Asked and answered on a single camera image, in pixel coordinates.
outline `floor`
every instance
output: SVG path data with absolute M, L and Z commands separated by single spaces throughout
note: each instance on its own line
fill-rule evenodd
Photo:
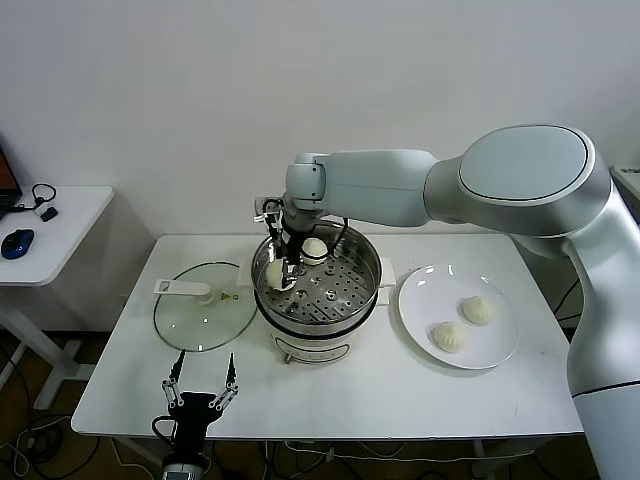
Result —
M 53 337 L 59 344 L 65 339 Z M 77 359 L 84 363 L 95 363 L 107 341 L 107 336 L 88 336 L 78 353 Z M 0 347 L 9 354 L 17 346 L 15 338 L 5 332 L 0 332 Z M 6 358 L 0 350 L 0 369 L 4 367 Z M 27 381 L 29 394 L 34 399 L 43 385 L 50 371 L 50 367 L 37 355 L 28 350 L 19 362 L 19 368 Z M 48 412 L 34 412 L 32 421 L 44 415 L 73 414 L 73 410 L 80 400 L 84 384 L 67 382 Z M 25 392 L 18 375 L 13 373 L 4 389 L 0 391 L 0 445 L 7 441 L 15 441 L 18 433 L 27 424 L 27 405 Z M 71 431 L 67 420 L 60 423 L 63 431 L 63 442 L 59 452 L 50 461 L 37 465 L 38 470 L 46 477 L 60 478 L 89 457 L 96 447 L 97 450 L 91 461 L 76 473 L 65 477 L 74 479 L 121 479 L 145 480 L 149 477 L 138 468 L 121 467 L 115 457 L 109 439 L 80 436 Z M 160 478 L 160 471 L 154 465 L 146 462 L 127 447 L 116 442 L 125 463 L 136 462 L 146 465 Z M 369 443 L 369 448 L 379 453 L 390 453 L 401 444 L 397 442 Z M 302 449 L 323 450 L 327 444 L 300 444 Z M 337 454 L 366 456 L 371 455 L 356 442 L 341 442 L 334 444 Z M 207 445 L 207 455 L 211 455 L 211 445 Z M 269 479 L 300 478 L 301 480 L 320 480 L 332 478 L 336 480 L 471 480 L 470 462 L 438 464 L 430 462 L 399 463 L 388 461 L 365 460 L 333 460 L 323 462 L 308 473 L 298 473 L 306 470 L 317 462 L 319 456 L 313 453 L 296 453 L 281 443 L 270 442 L 268 446 L 270 463 L 275 463 L 267 475 Z M 10 450 L 0 448 L 0 479 L 13 478 L 12 473 L 3 463 L 9 459 Z M 265 473 L 264 443 L 257 442 L 216 442 L 216 458 L 213 468 L 206 475 L 207 479 L 226 480 L 260 480 Z M 457 458 L 474 456 L 473 446 L 469 441 L 431 441 L 409 442 L 405 444 L 399 454 L 401 458 Z M 33 469 L 23 477 L 25 480 L 46 478 L 38 475 Z M 552 441 L 540 448 L 535 456 L 530 455 L 517 460 L 511 472 L 507 468 L 499 471 L 496 480 L 593 480 L 596 469 L 591 458 L 584 436 L 563 437 Z

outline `blue computer mouse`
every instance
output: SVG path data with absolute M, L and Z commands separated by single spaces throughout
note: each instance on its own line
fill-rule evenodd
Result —
M 16 230 L 4 237 L 2 246 L 0 247 L 0 253 L 8 260 L 20 258 L 29 250 L 34 236 L 35 233 L 33 230 Z

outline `steamed bun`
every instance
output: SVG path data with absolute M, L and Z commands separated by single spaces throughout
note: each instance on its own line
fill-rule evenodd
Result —
M 489 325 L 496 319 L 496 309 L 487 297 L 471 297 L 462 302 L 462 313 L 476 325 Z
M 467 332 L 459 323 L 444 322 L 433 330 L 433 340 L 441 350 L 458 353 L 467 343 Z
M 302 251 L 312 257 L 321 257 L 327 253 L 327 245 L 319 238 L 310 237 L 302 244 Z M 316 260 L 302 255 L 302 261 L 307 265 L 320 265 L 324 262 L 324 258 L 322 260 Z
M 273 262 L 267 265 L 267 270 L 265 272 L 267 285 L 269 285 L 274 290 L 278 290 L 279 292 L 289 290 L 296 284 L 296 282 L 292 282 L 286 288 L 282 288 L 282 262 L 283 260 L 281 258 L 275 259 Z

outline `white plate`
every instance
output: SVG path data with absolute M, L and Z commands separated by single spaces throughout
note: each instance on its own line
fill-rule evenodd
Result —
M 489 325 L 476 325 L 462 313 L 462 302 L 476 295 L 494 304 L 496 319 Z M 455 367 L 495 367 L 513 354 L 520 340 L 517 318 L 500 289 L 484 276 L 456 271 L 455 265 L 431 265 L 412 273 L 400 289 L 399 309 L 418 345 Z M 467 342 L 460 352 L 445 352 L 433 342 L 432 331 L 442 322 L 456 322 L 467 330 Z

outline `white table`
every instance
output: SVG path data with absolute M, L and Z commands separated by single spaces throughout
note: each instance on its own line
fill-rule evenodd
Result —
M 154 331 L 155 280 L 201 262 L 241 262 L 263 238 L 158 240 L 73 415 L 74 430 L 153 436 L 151 420 L 167 412 L 161 381 L 178 356 Z M 368 238 L 381 256 L 391 258 L 399 284 L 408 272 L 434 262 L 464 265 L 491 278 L 520 315 L 522 340 L 512 358 L 487 371 L 440 363 L 404 330 L 392 295 L 391 306 L 376 307 L 344 359 L 283 365 L 258 313 L 230 344 L 185 359 L 181 390 L 217 392 L 229 354 L 235 354 L 239 394 L 209 427 L 208 437 L 456 439 L 582 431 L 566 382 L 567 341 L 510 239 L 494 234 Z
M 59 214 L 52 220 L 45 223 L 31 211 L 12 213 L 0 220 L 0 241 L 17 229 L 35 232 L 26 255 L 16 260 L 0 257 L 0 287 L 39 287 L 53 281 L 113 197 L 112 188 L 105 186 L 63 186 L 56 190 L 52 204 Z M 33 205 L 31 189 L 24 191 L 23 202 Z M 64 350 L 59 348 L 34 325 L 24 305 L 10 292 L 0 288 L 0 297 L 0 323 L 22 342 L 12 356 L 14 363 L 28 346 L 54 367 L 34 404 L 34 408 L 46 410 L 64 380 L 86 381 L 94 366 L 73 360 L 80 342 L 70 341 Z M 11 369 L 9 363 L 0 373 L 0 388 Z

